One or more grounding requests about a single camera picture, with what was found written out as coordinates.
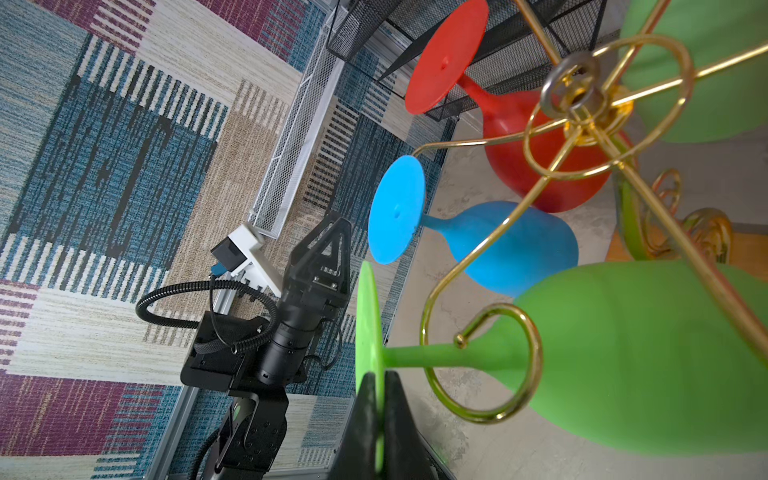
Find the striped carpet pattern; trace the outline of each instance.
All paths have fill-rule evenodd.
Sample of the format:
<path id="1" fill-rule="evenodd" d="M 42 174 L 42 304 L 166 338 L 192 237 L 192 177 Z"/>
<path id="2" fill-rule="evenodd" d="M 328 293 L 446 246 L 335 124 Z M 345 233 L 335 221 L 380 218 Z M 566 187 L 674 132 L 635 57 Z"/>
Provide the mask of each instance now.
<path id="1" fill-rule="evenodd" d="M 0 477 L 141 477 L 194 331 L 148 326 L 134 303 L 204 278 L 210 248 L 248 218 L 326 15 L 305 0 L 6 0 L 0 11 Z M 371 74 L 387 66 L 360 55 Z M 399 155 L 450 138 L 453 126 L 412 117 L 401 98 L 345 67 L 265 254 L 283 269 L 335 210 L 353 222 L 356 281 L 370 260 L 377 182 Z M 419 158 L 429 199 L 442 158 Z M 415 240 L 397 263 L 376 267 L 385 334 L 414 249 Z M 155 311 L 198 319 L 203 297 Z M 355 305 L 339 318 L 339 363 L 290 388 L 274 469 L 333 457 L 353 395 Z M 334 347 L 320 345 L 326 355 Z M 171 473 L 189 471 L 229 402 L 200 394 Z"/>

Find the black mesh organizer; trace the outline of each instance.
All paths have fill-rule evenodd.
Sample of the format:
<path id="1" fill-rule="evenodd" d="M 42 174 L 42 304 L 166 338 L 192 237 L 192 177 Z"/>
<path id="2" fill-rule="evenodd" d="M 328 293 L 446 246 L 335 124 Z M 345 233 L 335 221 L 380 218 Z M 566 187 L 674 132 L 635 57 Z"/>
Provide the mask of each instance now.
<path id="1" fill-rule="evenodd" d="M 561 55 L 594 48 L 607 0 L 529 1 Z M 387 88 L 386 83 L 390 82 L 381 80 L 418 57 L 442 21 L 462 3 L 462 0 L 356 0 L 350 5 L 349 14 L 338 21 L 336 33 L 329 38 L 327 48 L 355 66 L 356 53 L 386 22 L 387 28 L 396 30 L 410 41 L 405 51 L 377 79 L 382 88 Z M 551 62 L 517 6 L 511 0 L 488 0 L 488 7 L 490 15 L 485 37 L 472 65 L 467 68 L 467 75 L 493 94 L 541 87 Z M 476 107 L 477 104 L 456 86 L 445 100 L 426 114 L 440 121 Z"/>

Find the black mesh basket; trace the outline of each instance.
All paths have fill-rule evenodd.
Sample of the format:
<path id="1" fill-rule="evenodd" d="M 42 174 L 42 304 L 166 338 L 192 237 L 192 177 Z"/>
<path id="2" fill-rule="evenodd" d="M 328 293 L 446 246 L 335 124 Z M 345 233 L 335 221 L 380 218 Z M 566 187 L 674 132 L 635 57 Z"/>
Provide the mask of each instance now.
<path id="1" fill-rule="evenodd" d="M 607 0 L 529 0 L 560 54 L 591 50 Z M 410 46 L 381 79 L 420 55 L 432 34 L 462 0 L 357 0 L 339 23 L 328 49 L 354 65 L 355 54 L 385 21 Z M 551 63 L 538 40 L 511 0 L 488 0 L 490 15 L 485 37 L 466 74 L 493 94 L 541 87 Z M 427 112 L 437 121 L 476 108 L 458 86 L 438 106 Z"/>

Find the gold metal wire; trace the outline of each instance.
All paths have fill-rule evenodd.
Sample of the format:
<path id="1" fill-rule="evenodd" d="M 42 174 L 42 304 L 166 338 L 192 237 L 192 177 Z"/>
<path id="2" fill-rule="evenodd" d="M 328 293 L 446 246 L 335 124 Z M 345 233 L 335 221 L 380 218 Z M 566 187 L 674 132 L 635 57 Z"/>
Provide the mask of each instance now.
<path id="1" fill-rule="evenodd" d="M 536 38 L 541 42 L 547 55 L 552 60 L 553 64 L 557 64 L 561 59 L 557 49 L 551 43 L 549 38 L 544 32 L 541 24 L 538 22 L 534 12 L 531 10 L 527 0 L 514 0 L 517 4 L 520 12 L 523 14 L 531 30 L 534 32 Z M 614 93 L 616 98 L 611 99 L 611 106 L 617 107 L 627 102 L 636 101 L 638 99 L 647 97 L 661 91 L 666 91 L 670 88 L 680 86 L 680 93 L 677 102 L 673 106 L 670 113 L 665 119 L 660 122 L 655 129 L 649 133 L 645 139 L 634 147 L 619 148 L 617 145 L 624 144 L 623 139 L 618 135 L 610 136 L 606 131 L 602 130 L 594 122 L 587 121 L 582 126 L 582 122 L 578 124 L 575 122 L 569 122 L 567 118 L 560 118 L 549 121 L 539 127 L 532 127 L 532 121 L 536 113 L 538 112 L 539 105 L 534 109 L 531 119 L 526 125 L 526 128 L 522 132 L 515 134 L 502 135 L 500 137 L 492 138 L 479 138 L 476 140 L 467 141 L 446 141 L 435 142 L 431 144 L 424 144 L 421 147 L 415 149 L 413 155 L 416 156 L 426 150 L 434 150 L 439 148 L 457 148 L 457 147 L 473 147 L 479 145 L 494 145 L 503 144 L 511 141 L 523 140 L 525 157 L 528 163 L 533 167 L 541 177 L 538 179 L 532 189 L 523 197 L 518 206 L 509 214 L 502 223 L 496 227 L 490 235 L 488 235 L 475 249 L 458 262 L 443 278 L 438 281 L 435 288 L 427 297 L 425 301 L 424 310 L 422 313 L 422 323 L 419 332 L 419 343 L 421 345 L 429 344 L 429 320 L 432 317 L 432 310 L 434 309 L 435 302 L 443 290 L 453 281 L 455 278 L 464 271 L 470 263 L 475 261 L 480 255 L 482 255 L 496 240 L 504 235 L 507 230 L 517 221 L 520 216 L 533 204 L 538 198 L 541 192 L 547 187 L 552 179 L 558 180 L 586 178 L 591 175 L 599 174 L 606 171 L 608 168 L 613 168 L 617 172 L 621 172 L 622 180 L 626 181 L 632 191 L 639 196 L 639 198 L 645 203 L 647 208 L 657 218 L 660 225 L 667 231 L 669 238 L 674 242 L 676 250 L 680 255 L 685 258 L 696 275 L 699 277 L 702 284 L 707 288 L 707 291 L 725 312 L 729 321 L 733 327 L 739 332 L 744 341 L 749 347 L 760 357 L 760 359 L 768 365 L 768 330 L 757 319 L 754 313 L 750 310 L 748 305 L 741 299 L 739 293 L 730 285 L 720 271 L 714 266 L 714 264 L 708 260 L 707 255 L 700 250 L 699 247 L 691 240 L 689 234 L 681 228 L 678 221 L 673 217 L 664 202 L 654 189 L 649 187 L 637 173 L 634 168 L 634 155 L 654 143 L 661 135 L 666 133 L 672 126 L 674 121 L 682 111 L 683 106 L 690 100 L 690 96 L 693 89 L 693 83 L 699 78 L 704 78 L 710 74 L 717 73 L 733 65 L 739 64 L 743 61 L 747 61 L 751 58 L 755 58 L 758 55 L 762 55 L 768 52 L 768 41 L 752 48 L 748 51 L 741 52 L 737 55 L 725 58 L 722 61 L 708 65 L 705 68 L 694 70 L 693 62 L 690 60 L 690 54 L 682 44 L 672 38 L 661 37 L 659 35 L 649 35 L 654 26 L 658 23 L 660 17 L 664 13 L 668 4 L 668 0 L 659 0 L 651 11 L 648 19 L 646 20 L 641 33 L 632 38 L 625 38 L 618 41 L 611 42 L 602 48 L 594 51 L 593 56 L 597 57 L 603 55 L 607 51 L 622 46 L 629 46 L 630 48 L 624 54 L 619 61 L 617 67 L 608 76 L 608 79 L 604 83 L 608 87 L 612 87 L 615 82 L 625 72 L 627 66 L 631 62 L 637 49 L 647 43 L 654 43 L 662 47 L 667 48 L 677 60 L 680 66 L 680 76 L 672 78 L 667 81 L 660 82 L 650 87 L 645 87 L 638 91 L 625 93 L 618 89 L 608 88 L 604 93 Z M 569 132 L 566 136 L 565 143 L 560 151 L 555 156 L 548 168 L 543 168 L 532 157 L 530 152 L 530 138 L 543 134 L 548 131 L 565 126 L 569 124 Z M 573 150 L 574 146 L 578 142 L 578 138 L 587 133 L 591 135 L 597 144 L 601 146 L 610 160 L 595 169 L 583 170 L 580 172 L 557 172 L 558 168 L 562 165 L 565 158 Z M 727 256 L 730 253 L 730 247 L 722 248 L 722 245 L 730 245 L 730 224 L 725 224 L 722 219 L 716 214 L 711 212 L 699 212 L 696 215 L 691 215 L 684 220 L 684 227 L 691 232 L 691 235 L 697 237 L 704 246 L 715 245 L 715 252 L 710 252 L 711 256 L 715 257 L 717 261 L 727 260 Z M 714 232 L 716 237 L 713 243 L 709 242 L 709 236 Z M 543 367 L 543 350 L 541 345 L 541 338 L 531 334 L 535 330 L 535 324 L 525 314 L 525 312 L 516 312 L 511 310 L 514 306 L 505 306 L 503 310 L 489 306 L 483 309 L 475 318 L 469 323 L 469 325 L 460 333 L 456 335 L 455 344 L 458 348 L 466 346 L 469 336 L 477 329 L 477 327 L 486 321 L 491 316 L 499 314 L 510 314 L 515 318 L 523 327 L 528 337 L 529 345 L 529 365 L 526 372 L 525 381 L 513 395 L 513 397 L 507 401 L 503 406 L 492 410 L 474 410 L 464 407 L 457 403 L 451 396 L 445 391 L 445 389 L 438 381 L 435 370 L 432 368 L 425 368 L 425 374 L 429 385 L 432 387 L 432 391 L 438 397 L 440 402 L 448 409 L 454 412 L 462 419 L 475 423 L 495 423 L 500 422 L 503 419 L 514 415 L 517 411 L 523 408 L 530 398 L 533 396 L 536 387 L 538 386 L 538 380 L 541 378 L 541 371 Z"/>

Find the carpet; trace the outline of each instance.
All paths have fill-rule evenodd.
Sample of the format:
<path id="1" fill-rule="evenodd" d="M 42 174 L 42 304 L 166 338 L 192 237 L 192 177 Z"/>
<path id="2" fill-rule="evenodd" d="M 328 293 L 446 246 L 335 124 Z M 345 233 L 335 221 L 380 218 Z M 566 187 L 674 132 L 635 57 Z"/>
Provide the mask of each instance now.
<path id="1" fill-rule="evenodd" d="M 0 8 L 0 476 L 141 477 L 193 332 L 147 326 L 133 303 L 204 278 L 210 248 L 247 218 L 326 16 L 302 0 Z M 370 74 L 386 68 L 359 55 Z M 345 67 L 267 256 L 281 270 L 296 241 L 339 211 L 354 226 L 356 280 L 378 179 L 453 126 L 410 116 L 401 98 Z M 420 158 L 430 198 L 442 158 Z M 414 249 L 415 240 L 377 267 L 385 333 Z M 204 308 L 189 296 L 156 311 L 197 319 Z M 328 464 L 353 394 L 354 309 L 353 300 L 339 364 L 291 387 L 274 468 Z M 188 471 L 228 403 L 200 395 L 171 473 Z"/>

